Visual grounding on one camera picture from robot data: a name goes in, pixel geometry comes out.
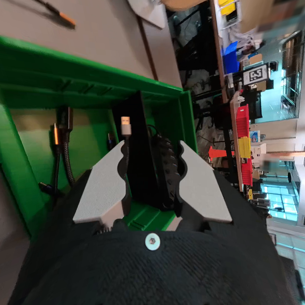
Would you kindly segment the orange-red floor stand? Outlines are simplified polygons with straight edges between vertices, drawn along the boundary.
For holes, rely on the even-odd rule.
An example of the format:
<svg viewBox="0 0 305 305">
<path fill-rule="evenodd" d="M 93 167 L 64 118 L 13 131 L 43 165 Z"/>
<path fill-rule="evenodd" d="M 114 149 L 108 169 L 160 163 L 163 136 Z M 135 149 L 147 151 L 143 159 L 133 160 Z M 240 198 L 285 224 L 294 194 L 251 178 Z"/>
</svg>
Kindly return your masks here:
<svg viewBox="0 0 305 305">
<path fill-rule="evenodd" d="M 210 146 L 208 151 L 209 159 L 212 160 L 214 158 L 222 158 L 227 156 L 226 150 L 214 149 Z"/>
</svg>

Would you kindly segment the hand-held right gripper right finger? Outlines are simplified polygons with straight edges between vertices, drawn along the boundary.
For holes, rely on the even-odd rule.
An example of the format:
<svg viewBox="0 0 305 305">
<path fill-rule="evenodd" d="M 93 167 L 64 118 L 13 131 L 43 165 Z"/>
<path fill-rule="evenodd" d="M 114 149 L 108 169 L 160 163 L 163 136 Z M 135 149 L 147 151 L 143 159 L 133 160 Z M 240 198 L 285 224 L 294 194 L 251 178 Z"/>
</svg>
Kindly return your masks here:
<svg viewBox="0 0 305 305">
<path fill-rule="evenodd" d="M 215 177 L 214 170 L 183 140 L 178 142 L 178 170 L 174 211 L 177 218 L 203 223 L 231 223 L 232 217 Z"/>
</svg>

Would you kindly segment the black bin divider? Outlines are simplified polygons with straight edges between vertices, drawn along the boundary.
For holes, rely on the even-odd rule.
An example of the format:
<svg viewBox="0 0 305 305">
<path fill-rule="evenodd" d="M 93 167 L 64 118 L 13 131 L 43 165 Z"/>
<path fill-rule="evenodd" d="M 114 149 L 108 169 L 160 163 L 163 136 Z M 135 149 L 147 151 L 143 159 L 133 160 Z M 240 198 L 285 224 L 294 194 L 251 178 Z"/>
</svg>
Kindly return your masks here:
<svg viewBox="0 0 305 305">
<path fill-rule="evenodd" d="M 129 162 L 127 178 L 132 199 L 154 208 L 161 209 L 159 188 L 155 173 L 150 140 L 146 124 L 146 114 L 140 91 L 112 107 L 112 114 L 119 141 L 121 117 L 129 117 L 132 134 L 129 138 Z"/>
</svg>

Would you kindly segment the red plastic bin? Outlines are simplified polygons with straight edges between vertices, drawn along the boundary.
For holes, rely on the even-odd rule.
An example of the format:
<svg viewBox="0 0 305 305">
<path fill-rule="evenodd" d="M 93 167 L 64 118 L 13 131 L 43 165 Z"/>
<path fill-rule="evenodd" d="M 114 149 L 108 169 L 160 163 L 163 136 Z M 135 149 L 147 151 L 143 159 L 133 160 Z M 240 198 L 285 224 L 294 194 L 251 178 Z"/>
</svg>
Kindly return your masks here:
<svg viewBox="0 0 305 305">
<path fill-rule="evenodd" d="M 248 104 L 245 106 L 240 106 L 237 110 L 236 116 L 236 126 L 238 139 L 244 136 L 250 138 L 250 128 L 249 128 L 249 107 Z M 252 158 L 240 158 L 242 160 L 241 172 L 242 172 L 242 183 L 244 185 L 253 185 L 253 166 Z"/>
</svg>

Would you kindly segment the black seven-port usb hub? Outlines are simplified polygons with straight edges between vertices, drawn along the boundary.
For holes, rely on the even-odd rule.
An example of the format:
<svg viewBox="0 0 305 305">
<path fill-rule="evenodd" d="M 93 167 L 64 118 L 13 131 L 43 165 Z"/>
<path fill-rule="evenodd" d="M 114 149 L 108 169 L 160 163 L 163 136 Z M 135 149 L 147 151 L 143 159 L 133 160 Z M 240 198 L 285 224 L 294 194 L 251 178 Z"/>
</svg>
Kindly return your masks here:
<svg viewBox="0 0 305 305">
<path fill-rule="evenodd" d="M 181 179 L 177 155 L 170 139 L 157 129 L 151 137 L 151 149 L 157 179 L 159 209 L 173 210 L 177 185 Z"/>
</svg>

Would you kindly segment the green plastic bin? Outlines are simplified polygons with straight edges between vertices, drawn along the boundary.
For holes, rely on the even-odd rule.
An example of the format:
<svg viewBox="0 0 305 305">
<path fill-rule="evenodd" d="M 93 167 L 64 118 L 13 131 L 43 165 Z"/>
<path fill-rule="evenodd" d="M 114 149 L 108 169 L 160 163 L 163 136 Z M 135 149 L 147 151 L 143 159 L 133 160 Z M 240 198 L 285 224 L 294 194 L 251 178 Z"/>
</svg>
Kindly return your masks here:
<svg viewBox="0 0 305 305">
<path fill-rule="evenodd" d="M 54 157 L 50 127 L 56 110 L 74 110 L 70 160 L 81 176 L 118 140 L 112 105 L 141 92 L 148 124 L 177 147 L 198 153 L 189 92 L 101 63 L 1 36 L 1 169 L 26 231 L 36 237 L 51 210 L 38 184 L 51 184 Z"/>
</svg>

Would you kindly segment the small blue bin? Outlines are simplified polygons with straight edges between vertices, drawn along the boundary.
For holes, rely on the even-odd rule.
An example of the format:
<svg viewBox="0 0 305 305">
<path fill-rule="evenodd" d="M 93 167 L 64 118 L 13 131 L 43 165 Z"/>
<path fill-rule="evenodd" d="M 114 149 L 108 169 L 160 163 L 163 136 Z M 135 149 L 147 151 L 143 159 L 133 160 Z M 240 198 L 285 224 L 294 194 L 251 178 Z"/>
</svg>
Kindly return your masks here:
<svg viewBox="0 0 305 305">
<path fill-rule="evenodd" d="M 239 61 L 237 60 L 238 41 L 231 43 L 227 48 L 221 49 L 221 55 L 224 65 L 224 73 L 237 73 L 239 71 Z"/>
</svg>

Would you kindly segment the yellow plastic bin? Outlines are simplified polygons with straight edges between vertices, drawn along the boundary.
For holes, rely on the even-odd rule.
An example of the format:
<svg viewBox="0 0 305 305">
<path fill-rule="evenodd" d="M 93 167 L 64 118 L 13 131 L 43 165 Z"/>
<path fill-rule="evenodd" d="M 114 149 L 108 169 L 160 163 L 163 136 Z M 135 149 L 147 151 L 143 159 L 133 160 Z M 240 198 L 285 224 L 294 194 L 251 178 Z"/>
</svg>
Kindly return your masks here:
<svg viewBox="0 0 305 305">
<path fill-rule="evenodd" d="M 251 141 L 249 137 L 244 136 L 238 139 L 238 150 L 240 158 L 251 158 Z"/>
<path fill-rule="evenodd" d="M 228 16 L 236 10 L 234 0 L 218 0 L 218 5 L 222 16 Z"/>
</svg>

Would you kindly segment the white stand base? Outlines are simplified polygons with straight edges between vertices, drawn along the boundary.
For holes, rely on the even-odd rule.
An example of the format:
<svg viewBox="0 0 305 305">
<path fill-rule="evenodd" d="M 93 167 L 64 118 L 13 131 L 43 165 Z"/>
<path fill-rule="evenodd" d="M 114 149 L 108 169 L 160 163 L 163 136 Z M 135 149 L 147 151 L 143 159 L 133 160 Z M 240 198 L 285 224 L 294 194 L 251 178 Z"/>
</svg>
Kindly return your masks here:
<svg viewBox="0 0 305 305">
<path fill-rule="evenodd" d="M 160 30 L 165 27 L 165 6 L 158 0 L 128 0 L 133 12 Z"/>
</svg>

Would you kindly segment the black and white tag board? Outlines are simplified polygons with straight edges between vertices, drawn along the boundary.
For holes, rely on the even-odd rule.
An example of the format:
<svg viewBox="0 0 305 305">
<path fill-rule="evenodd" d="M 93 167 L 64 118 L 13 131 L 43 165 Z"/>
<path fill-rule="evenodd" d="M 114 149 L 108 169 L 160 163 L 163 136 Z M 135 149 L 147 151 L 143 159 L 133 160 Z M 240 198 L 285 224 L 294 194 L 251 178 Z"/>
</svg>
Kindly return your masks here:
<svg viewBox="0 0 305 305">
<path fill-rule="evenodd" d="M 258 82 L 267 81 L 270 79 L 271 70 L 269 63 L 246 69 L 242 72 L 243 86 L 252 85 Z"/>
</svg>

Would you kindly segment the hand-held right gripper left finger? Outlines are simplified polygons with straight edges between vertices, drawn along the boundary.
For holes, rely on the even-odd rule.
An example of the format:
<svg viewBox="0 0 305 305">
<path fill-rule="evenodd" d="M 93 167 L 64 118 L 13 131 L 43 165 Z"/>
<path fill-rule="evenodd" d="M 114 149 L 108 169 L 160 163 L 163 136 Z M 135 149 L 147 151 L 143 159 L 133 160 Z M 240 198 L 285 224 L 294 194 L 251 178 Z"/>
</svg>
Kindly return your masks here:
<svg viewBox="0 0 305 305">
<path fill-rule="evenodd" d="M 126 157 L 123 140 L 92 167 L 73 216 L 75 224 L 97 221 L 103 227 L 113 227 L 116 220 L 129 214 Z"/>
</svg>

